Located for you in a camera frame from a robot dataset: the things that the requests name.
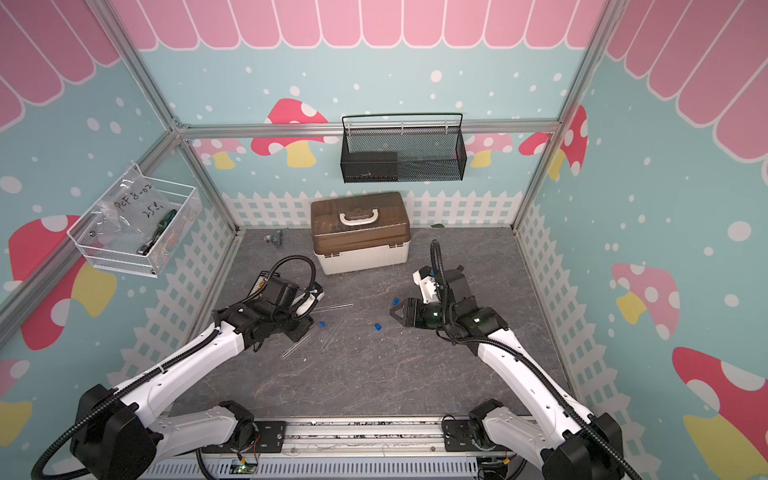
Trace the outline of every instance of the wire mesh basket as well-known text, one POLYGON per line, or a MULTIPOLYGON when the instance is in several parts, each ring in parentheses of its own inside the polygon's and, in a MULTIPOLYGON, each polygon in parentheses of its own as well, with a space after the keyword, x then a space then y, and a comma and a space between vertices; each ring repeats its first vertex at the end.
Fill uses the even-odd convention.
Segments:
POLYGON ((138 253, 147 241, 146 237, 141 232, 125 225, 121 226, 119 233, 113 240, 104 245, 96 233, 105 224, 106 213, 98 211, 97 205, 104 198, 114 198, 123 177, 132 170, 141 174, 138 165, 133 164, 67 230, 67 235, 94 268, 157 278, 203 210, 200 193, 196 187, 191 185, 178 184, 161 178, 144 177, 153 184, 157 191, 167 196, 177 211, 176 215, 146 254, 138 253))
POLYGON ((451 113, 342 117, 344 182, 462 180, 462 119, 451 113))

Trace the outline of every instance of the white plastic box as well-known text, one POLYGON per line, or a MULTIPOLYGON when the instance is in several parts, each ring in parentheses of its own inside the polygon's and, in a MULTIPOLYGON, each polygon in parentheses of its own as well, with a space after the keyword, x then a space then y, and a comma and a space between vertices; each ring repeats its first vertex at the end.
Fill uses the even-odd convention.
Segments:
POLYGON ((326 275, 408 260, 411 227, 397 192, 319 200, 311 216, 315 255, 326 275))

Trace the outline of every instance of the black wire basket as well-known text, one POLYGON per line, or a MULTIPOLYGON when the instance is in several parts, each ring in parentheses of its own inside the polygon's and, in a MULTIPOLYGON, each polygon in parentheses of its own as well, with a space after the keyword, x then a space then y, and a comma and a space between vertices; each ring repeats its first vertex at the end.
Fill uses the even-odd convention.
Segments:
POLYGON ((462 180, 462 119, 443 113, 342 117, 344 183, 462 180))

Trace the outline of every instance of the white box handle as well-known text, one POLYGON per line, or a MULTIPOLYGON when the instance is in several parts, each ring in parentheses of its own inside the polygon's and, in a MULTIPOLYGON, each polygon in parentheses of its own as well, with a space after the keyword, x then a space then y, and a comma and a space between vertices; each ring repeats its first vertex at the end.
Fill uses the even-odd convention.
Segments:
POLYGON ((360 220, 347 220, 344 213, 339 214, 339 220, 348 227, 357 227, 359 225, 367 225, 373 223, 379 219, 379 209, 373 209, 373 215, 369 218, 361 218, 360 220))

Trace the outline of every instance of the brown lid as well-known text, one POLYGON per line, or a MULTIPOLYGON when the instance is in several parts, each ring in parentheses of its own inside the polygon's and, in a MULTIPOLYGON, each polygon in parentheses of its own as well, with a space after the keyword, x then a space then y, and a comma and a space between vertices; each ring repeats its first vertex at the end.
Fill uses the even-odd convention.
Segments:
POLYGON ((318 255, 411 240, 406 206, 397 192, 318 200, 311 215, 318 255))

